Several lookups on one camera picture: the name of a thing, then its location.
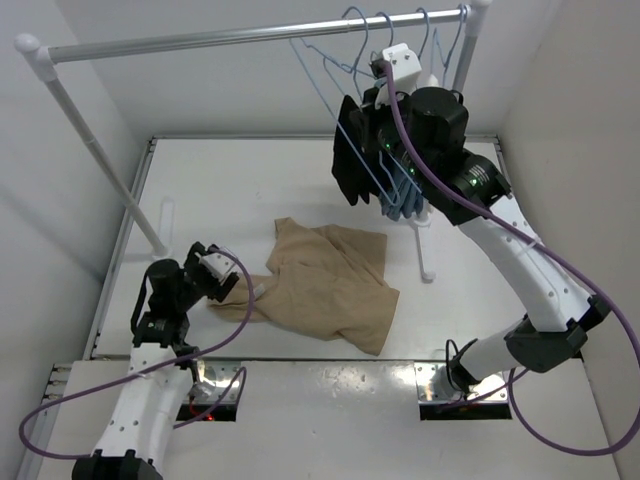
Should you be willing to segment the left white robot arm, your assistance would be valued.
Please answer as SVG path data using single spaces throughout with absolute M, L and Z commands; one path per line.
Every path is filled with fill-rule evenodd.
M 132 378 L 93 452 L 76 460 L 72 478 L 161 478 L 174 422 L 198 380 L 198 349 L 186 341 L 188 312 L 203 298 L 224 300 L 239 272 L 231 254 L 199 242 L 183 263 L 161 259 L 146 269 L 130 320 Z

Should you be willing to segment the beige t shirt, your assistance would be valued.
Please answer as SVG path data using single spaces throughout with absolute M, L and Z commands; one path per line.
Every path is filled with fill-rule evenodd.
M 400 292 L 384 279 L 387 235 L 336 224 L 274 221 L 268 275 L 254 275 L 252 322 L 381 354 Z

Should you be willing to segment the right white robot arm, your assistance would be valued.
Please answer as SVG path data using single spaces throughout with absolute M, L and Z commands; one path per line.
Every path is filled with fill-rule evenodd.
M 504 331 L 467 343 L 441 370 L 445 385 L 468 393 L 514 367 L 545 373 L 580 353 L 588 331 L 611 308 L 550 258 L 499 169 L 465 146 L 463 96 L 438 86 L 402 94 L 392 105 L 377 87 L 362 103 L 345 96 L 334 137 L 334 165 L 350 204 L 375 187 L 423 197 L 471 239 L 515 292 L 525 313 Z

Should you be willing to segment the light blue wire hanger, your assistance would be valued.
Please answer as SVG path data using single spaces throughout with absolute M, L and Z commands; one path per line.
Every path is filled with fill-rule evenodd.
M 329 64 L 332 64 L 332 65 L 336 66 L 342 72 L 350 74 L 352 76 L 352 81 L 354 83 L 354 86 L 356 87 L 356 93 L 358 95 L 360 95 L 361 94 L 361 90 L 360 90 L 360 87 L 359 87 L 359 84 L 358 84 L 358 80 L 357 80 L 357 75 L 359 73 L 358 64 L 359 64 L 361 56 L 362 56 L 362 54 L 364 52 L 364 49 L 367 46 L 367 43 L 368 43 L 368 40 L 369 40 L 369 27 L 368 27 L 368 23 L 367 23 L 367 20 L 366 20 L 366 16 L 364 15 L 363 11 L 359 7 L 349 6 L 344 11 L 344 13 L 342 14 L 341 19 L 342 20 L 349 20 L 348 15 L 351 12 L 355 12 L 360 17 L 360 19 L 363 21 L 363 23 L 364 23 L 364 31 L 365 31 L 364 40 L 363 40 L 362 46 L 361 46 L 361 48 L 359 50 L 359 53 L 356 55 L 354 61 L 351 64 L 340 63 L 335 58 L 331 57 L 330 55 L 325 54 L 322 50 L 318 49 L 315 45 L 313 45 L 311 43 L 308 43 L 305 38 L 300 38 L 300 43 L 304 47 L 306 47 L 307 49 L 311 49 L 311 50 L 315 51 L 316 53 L 318 53 L 320 55 L 320 57 L 322 58 L 322 66 L 323 66 L 323 69 L 324 69 L 325 73 L 327 74 L 329 79 L 333 82 L 334 86 L 338 89 L 338 91 L 342 94 L 343 97 L 346 96 L 346 92 L 344 91 L 344 89 L 342 88 L 340 83 L 337 81 L 337 79 L 335 78 L 335 76 L 331 72 L 331 70 L 329 68 Z M 300 51 L 298 50 L 298 48 L 296 47 L 296 44 L 294 43 L 294 41 L 292 39 L 289 40 L 289 45 L 290 45 L 291 49 L 293 50 L 293 52 L 294 52 L 299 64 L 301 65 L 303 71 L 305 72 L 308 80 L 310 81 L 311 85 L 313 86 L 315 92 L 320 97 L 320 99 L 321 99 L 323 105 L 325 106 L 326 110 L 329 112 L 330 116 L 334 120 L 335 126 L 337 127 L 338 131 L 340 132 L 342 137 L 347 141 L 351 152 L 356 155 L 356 157 L 357 157 L 358 161 L 360 162 L 361 166 L 365 169 L 365 171 L 367 172 L 367 174 L 369 175 L 371 180 L 376 185 L 374 193 L 377 196 L 382 196 L 385 200 L 387 200 L 392 205 L 394 205 L 395 204 L 395 199 L 393 197 L 391 197 L 387 193 L 387 189 L 382 186 L 382 184 L 379 182 L 379 180 L 373 174 L 373 171 L 371 170 L 371 168 L 365 162 L 363 154 L 362 154 L 362 151 L 361 151 L 361 148 L 360 147 L 356 147 L 354 142 L 351 140 L 351 138 L 347 134 L 347 132 L 346 132 L 346 130 L 344 128 L 343 122 L 339 119 L 338 115 L 334 112 L 332 107 L 329 105 L 329 102 L 327 101 L 326 97 L 322 93 L 322 91 L 321 91 L 320 87 L 318 86 L 314 76 L 312 75 L 312 73 L 310 72 L 307 64 L 305 63 L 305 61 L 303 59 L 303 56 L 301 55 Z

